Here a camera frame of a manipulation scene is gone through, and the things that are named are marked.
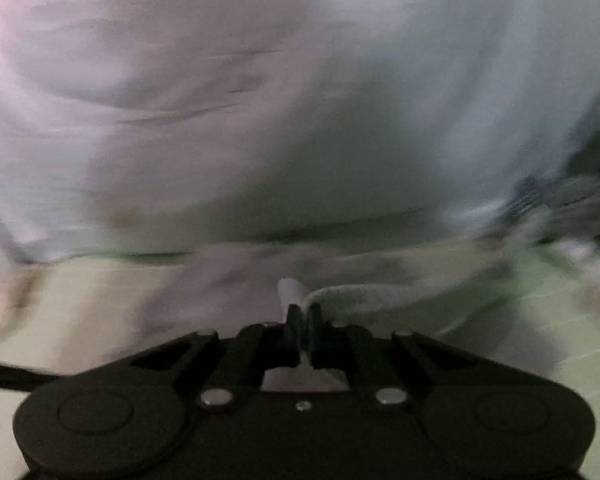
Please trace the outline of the green checked bed sheet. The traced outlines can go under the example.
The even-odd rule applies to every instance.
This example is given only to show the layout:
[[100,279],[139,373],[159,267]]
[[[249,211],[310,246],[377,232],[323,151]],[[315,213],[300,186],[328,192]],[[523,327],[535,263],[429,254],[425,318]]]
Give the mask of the green checked bed sheet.
[[[75,258],[12,274],[0,287],[0,363],[69,373],[102,362],[129,342],[136,311],[179,268],[176,257]],[[559,249],[527,250],[514,270],[512,304],[458,342],[584,396],[597,429],[582,470],[600,479],[600,304],[588,303],[585,268]]]

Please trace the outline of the grey plaid shirt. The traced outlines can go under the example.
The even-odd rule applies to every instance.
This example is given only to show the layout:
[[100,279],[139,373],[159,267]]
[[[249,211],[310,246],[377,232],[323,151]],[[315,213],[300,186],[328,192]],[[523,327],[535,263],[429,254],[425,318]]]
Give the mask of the grey plaid shirt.
[[574,151],[556,174],[522,180],[494,222],[501,244],[600,238],[600,96],[574,129]]

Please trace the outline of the grey zip hoodie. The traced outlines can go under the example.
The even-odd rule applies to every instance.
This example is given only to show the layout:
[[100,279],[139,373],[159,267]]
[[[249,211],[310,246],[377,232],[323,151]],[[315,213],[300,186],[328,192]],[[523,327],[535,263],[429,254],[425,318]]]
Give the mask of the grey zip hoodie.
[[504,248],[474,242],[346,255],[308,244],[217,244],[188,257],[140,310],[141,341],[210,328],[223,336],[319,304],[329,321],[378,337],[414,332],[547,376],[564,352],[516,298]]

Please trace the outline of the light green carrot-print quilt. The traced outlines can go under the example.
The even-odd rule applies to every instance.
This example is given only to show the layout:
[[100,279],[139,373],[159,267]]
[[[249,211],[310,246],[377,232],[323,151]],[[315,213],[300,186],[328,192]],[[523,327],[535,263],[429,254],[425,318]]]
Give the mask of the light green carrot-print quilt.
[[475,232],[600,167],[600,0],[0,0],[23,259]]

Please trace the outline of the white garment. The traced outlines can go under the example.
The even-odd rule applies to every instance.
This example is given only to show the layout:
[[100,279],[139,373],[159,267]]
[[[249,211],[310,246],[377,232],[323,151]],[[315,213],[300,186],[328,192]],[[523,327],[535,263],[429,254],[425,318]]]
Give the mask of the white garment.
[[583,305],[600,318],[600,243],[562,240],[557,255],[570,266],[583,287]]

